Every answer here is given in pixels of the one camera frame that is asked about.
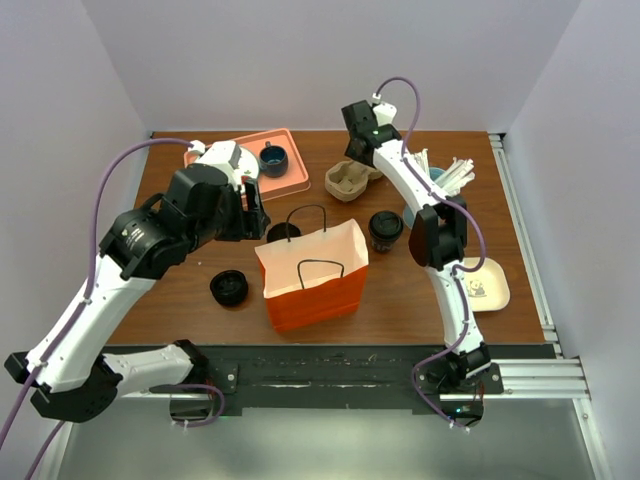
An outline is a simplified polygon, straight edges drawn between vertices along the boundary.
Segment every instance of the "black handle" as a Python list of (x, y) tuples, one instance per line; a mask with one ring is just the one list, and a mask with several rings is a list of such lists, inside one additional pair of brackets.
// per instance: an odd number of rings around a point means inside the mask
[(302, 281), (302, 273), (300, 272), (300, 265), (302, 265), (303, 263), (311, 263), (311, 262), (333, 263), (334, 265), (340, 265), (342, 267), (342, 270), (340, 270), (340, 278), (344, 277), (344, 265), (340, 262), (336, 262), (333, 260), (317, 260), (315, 258), (307, 258), (306, 260), (300, 260), (300, 262), (298, 262), (298, 278), (300, 279), (300, 286), (302, 287), (303, 290), (304, 290), (304, 282)]
[(324, 215), (324, 231), (325, 232), (327, 231), (327, 211), (322, 205), (318, 205), (317, 203), (310, 203), (309, 205), (302, 205), (301, 207), (294, 208), (289, 212), (289, 215), (287, 215), (287, 220), (284, 222), (285, 223), (284, 229), (285, 229), (285, 233), (287, 234), (287, 241), (289, 242), (291, 241), (291, 235), (289, 235), (289, 220), (291, 219), (291, 215), (293, 215), (295, 212), (297, 212), (301, 208), (307, 208), (307, 207), (318, 207), (322, 209), (322, 213)]

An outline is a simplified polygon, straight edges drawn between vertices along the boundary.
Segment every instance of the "tray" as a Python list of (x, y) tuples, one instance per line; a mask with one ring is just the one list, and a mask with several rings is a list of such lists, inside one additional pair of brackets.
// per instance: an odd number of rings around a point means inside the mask
[[(464, 259), (464, 265), (473, 267), (478, 264), (477, 257)], [(502, 310), (511, 299), (507, 277), (498, 262), (485, 259), (480, 270), (464, 274), (464, 283), (469, 293), (469, 303), (474, 312), (492, 312)]]
[[(279, 145), (287, 152), (287, 156), (289, 157), (287, 173), (279, 178), (269, 178), (265, 175), (260, 175), (258, 178), (260, 196), (263, 202), (273, 198), (291, 195), (292, 193), (303, 192), (311, 187), (309, 174), (288, 128), (254, 133), (252, 135), (234, 138), (233, 140), (237, 142), (238, 145), (245, 147), (256, 157), (260, 155), (260, 150), (264, 148), (265, 142), (271, 142), (272, 145)], [(193, 163), (195, 159), (195, 154), (185, 153), (185, 166)]]

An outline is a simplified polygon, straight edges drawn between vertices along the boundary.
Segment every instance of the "pink tray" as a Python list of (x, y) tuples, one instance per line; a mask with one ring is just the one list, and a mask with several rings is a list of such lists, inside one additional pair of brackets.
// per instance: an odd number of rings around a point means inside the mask
[[(238, 145), (242, 145), (256, 158), (260, 155), (260, 150), (265, 146), (266, 142), (272, 145), (278, 145), (285, 149), (289, 157), (289, 168), (287, 173), (279, 178), (269, 178), (266, 175), (260, 175), (258, 185), (260, 187), (260, 195), (262, 201), (271, 200), (272, 198), (284, 197), (292, 193), (303, 192), (311, 187), (309, 174), (304, 167), (300, 152), (296, 147), (291, 132), (288, 128), (279, 128), (277, 130), (269, 130), (267, 132), (254, 133), (245, 137), (233, 139)], [(195, 155), (184, 154), (185, 166), (193, 163)]]

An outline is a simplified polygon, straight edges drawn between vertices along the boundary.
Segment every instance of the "wooden tabletop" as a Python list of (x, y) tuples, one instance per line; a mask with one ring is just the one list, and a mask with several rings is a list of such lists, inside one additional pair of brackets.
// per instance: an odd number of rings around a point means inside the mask
[[(154, 137), (199, 139), (205, 143), (252, 132), (163, 132)], [(302, 193), (265, 202), (272, 224), (284, 221), (295, 207), (321, 203), (327, 209), (329, 225), (356, 219), (368, 238), (369, 218), (379, 210), (402, 213), (404, 201), (388, 180), (370, 183), (365, 193), (352, 203), (341, 203), (324, 188), (324, 174), (345, 160), (346, 132), (293, 132), (311, 179), (311, 188)], [(488, 343), (541, 343), (542, 329), (518, 247), (516, 234), (500, 182), (493, 152), (484, 132), (416, 132), (410, 148), (429, 149), (431, 166), (447, 168), (452, 157), (472, 158), (476, 179), (463, 195), (469, 211), (484, 233), (489, 257), (502, 265), (511, 301), (498, 312), (476, 314)], [(184, 149), (155, 146), (151, 149), (138, 191), (137, 204), (156, 192), (166, 190), (172, 173), (182, 167)], [(295, 218), (303, 233), (320, 228), (315, 209), (299, 212)], [(409, 230), (393, 250), (382, 255), (370, 250), (367, 283), (359, 310), (350, 316), (279, 334), (269, 322), (262, 297), (262, 278), (254, 247), (261, 241), (211, 242), (192, 253), (187, 261), (173, 267), (129, 312), (110, 343), (168, 343), (188, 338), (194, 343), (274, 344), (274, 343), (431, 343), (443, 342), (443, 327), (435, 294), (425, 272), (418, 267), (408, 248)], [(477, 256), (478, 242), (469, 227), (467, 256)], [(209, 282), (218, 272), (244, 272), (250, 290), (237, 308), (218, 305), (209, 291)]]

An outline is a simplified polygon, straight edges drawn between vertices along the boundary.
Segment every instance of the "black cup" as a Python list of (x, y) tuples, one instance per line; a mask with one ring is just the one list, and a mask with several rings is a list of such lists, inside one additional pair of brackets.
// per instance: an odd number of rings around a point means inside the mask
[[(302, 232), (298, 227), (296, 227), (293, 223), (289, 224), (289, 237), (295, 238), (301, 237)], [(271, 229), (267, 232), (267, 243), (277, 242), (278, 240), (282, 240), (283, 238), (287, 238), (287, 222), (276, 223)]]
[(271, 145), (271, 142), (266, 142), (265, 147), (260, 150), (258, 158), (260, 160), (260, 170), (267, 177), (277, 178), (287, 173), (289, 158), (284, 148), (278, 145)]
[(402, 235), (403, 228), (402, 217), (397, 213), (385, 210), (374, 214), (369, 220), (371, 246), (376, 252), (388, 252)]

